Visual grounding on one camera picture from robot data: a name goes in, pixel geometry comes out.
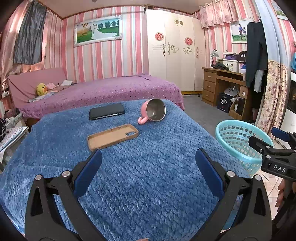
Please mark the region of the person's hand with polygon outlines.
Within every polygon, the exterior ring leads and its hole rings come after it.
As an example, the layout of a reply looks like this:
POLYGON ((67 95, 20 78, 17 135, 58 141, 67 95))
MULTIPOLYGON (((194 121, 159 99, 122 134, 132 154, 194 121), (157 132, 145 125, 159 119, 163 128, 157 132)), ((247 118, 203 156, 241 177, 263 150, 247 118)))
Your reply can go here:
POLYGON ((280 207, 281 205, 281 202, 284 198, 284 190, 285 190, 285 180, 281 180, 281 183, 279 184, 278 186, 278 196, 277 196, 277 199, 276 199, 276 207, 280 207))

